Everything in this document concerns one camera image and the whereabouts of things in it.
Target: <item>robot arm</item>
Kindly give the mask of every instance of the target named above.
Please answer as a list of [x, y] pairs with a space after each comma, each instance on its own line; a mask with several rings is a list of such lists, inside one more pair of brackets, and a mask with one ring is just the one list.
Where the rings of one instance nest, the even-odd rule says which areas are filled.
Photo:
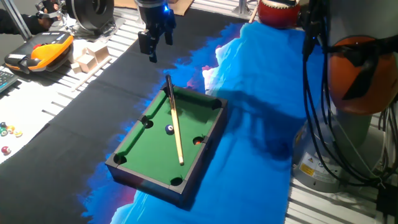
[[[366, 146], [361, 147], [367, 137], [372, 114], [392, 108], [391, 103], [398, 94], [398, 71], [394, 56], [398, 52], [398, 30], [393, 28], [395, 21], [391, 18], [392, 13], [387, 15], [385, 10], [396, 8], [394, 6], [398, 2], [382, 0], [375, 3], [368, 0], [310, 0], [304, 15], [306, 36], [303, 45], [303, 89], [307, 124], [312, 139], [312, 144], [308, 144], [305, 151], [316, 155], [322, 167], [343, 185], [377, 187], [398, 168], [396, 156], [392, 171], [383, 170], [380, 175], [375, 175], [372, 170], [374, 163], [365, 162], [370, 161], [366, 159], [371, 154], [367, 152]], [[394, 31], [381, 35], [378, 28], [386, 26], [381, 19], [383, 16], [390, 16], [391, 28], [386, 27], [386, 30]], [[311, 97], [306, 69], [307, 60], [318, 43], [324, 53], [320, 119]], [[395, 111], [391, 111], [394, 119], [390, 126], [396, 146]], [[344, 122], [342, 125], [337, 125], [339, 119]], [[324, 135], [331, 139], [328, 140], [328, 145], [325, 142], [327, 138], [323, 137], [322, 125], [329, 130]], [[354, 125], [359, 127], [355, 131], [346, 133], [342, 128], [344, 126], [345, 129], [353, 130]], [[330, 170], [333, 166], [327, 166], [323, 156], [331, 158], [333, 165], [342, 168], [344, 176]], [[306, 179], [300, 172], [295, 173], [308, 187], [316, 190], [336, 192], [339, 187], [338, 182], [326, 184], [321, 181], [315, 185], [314, 179]]]
[[165, 0], [136, 0], [136, 4], [146, 24], [146, 29], [138, 33], [141, 53], [149, 55], [149, 60], [156, 63], [156, 45], [160, 36], [164, 34], [166, 44], [173, 45], [174, 12]]

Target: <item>billiard ball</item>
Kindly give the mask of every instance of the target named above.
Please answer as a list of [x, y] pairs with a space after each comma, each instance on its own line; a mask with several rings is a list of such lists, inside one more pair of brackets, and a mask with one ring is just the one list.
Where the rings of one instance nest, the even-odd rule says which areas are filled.
[[8, 133], [12, 134], [14, 133], [15, 127], [13, 125], [7, 126], [7, 131]]
[[8, 156], [11, 153], [11, 149], [8, 146], [4, 146], [1, 148], [1, 152], [5, 155]]
[[165, 130], [166, 130], [166, 133], [169, 135], [174, 134], [174, 128], [172, 125], [166, 125]]
[[21, 130], [15, 130], [14, 131], [14, 135], [15, 135], [15, 137], [21, 137], [22, 136], [22, 131]]
[[8, 131], [7, 131], [7, 129], [6, 128], [0, 128], [0, 135], [1, 136], [6, 136], [8, 134]]

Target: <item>green felt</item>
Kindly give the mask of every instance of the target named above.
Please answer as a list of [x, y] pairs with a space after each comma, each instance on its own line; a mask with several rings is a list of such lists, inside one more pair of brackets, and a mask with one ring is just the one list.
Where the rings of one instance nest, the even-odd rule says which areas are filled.
[[169, 99], [164, 92], [159, 93], [145, 113], [154, 123], [153, 127], [145, 129], [140, 123], [126, 136], [118, 151], [118, 155], [125, 156], [127, 160], [121, 166], [168, 185], [176, 177], [184, 179], [187, 176], [201, 148], [201, 144], [193, 144], [193, 139], [208, 134], [220, 111], [212, 110], [214, 100], [211, 98], [181, 88], [175, 88], [174, 92], [184, 165], [178, 162], [175, 136], [165, 132], [166, 125], [173, 122]]

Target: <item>blue cloth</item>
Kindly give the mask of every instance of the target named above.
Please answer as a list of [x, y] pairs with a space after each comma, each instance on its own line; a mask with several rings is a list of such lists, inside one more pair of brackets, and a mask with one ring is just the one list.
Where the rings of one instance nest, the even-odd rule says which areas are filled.
[[[292, 142], [305, 121], [303, 38], [303, 32], [255, 22], [218, 49], [219, 67], [203, 74], [207, 93], [229, 100], [229, 121], [193, 207], [182, 210], [137, 192], [112, 224], [283, 223]], [[317, 48], [308, 62], [314, 99], [322, 65]]]

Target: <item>yellow sticker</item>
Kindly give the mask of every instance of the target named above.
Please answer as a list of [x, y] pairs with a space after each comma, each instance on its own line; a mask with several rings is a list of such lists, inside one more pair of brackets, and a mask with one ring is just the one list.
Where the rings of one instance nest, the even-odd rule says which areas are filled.
[[311, 167], [309, 167], [309, 166], [307, 166], [305, 164], [301, 164], [300, 170], [303, 171], [304, 173], [310, 175], [310, 176], [312, 176], [313, 172], [314, 172], [314, 169], [311, 169]]
[[305, 138], [307, 135], [307, 122], [300, 128], [294, 137], [293, 147], [297, 147], [299, 142]]

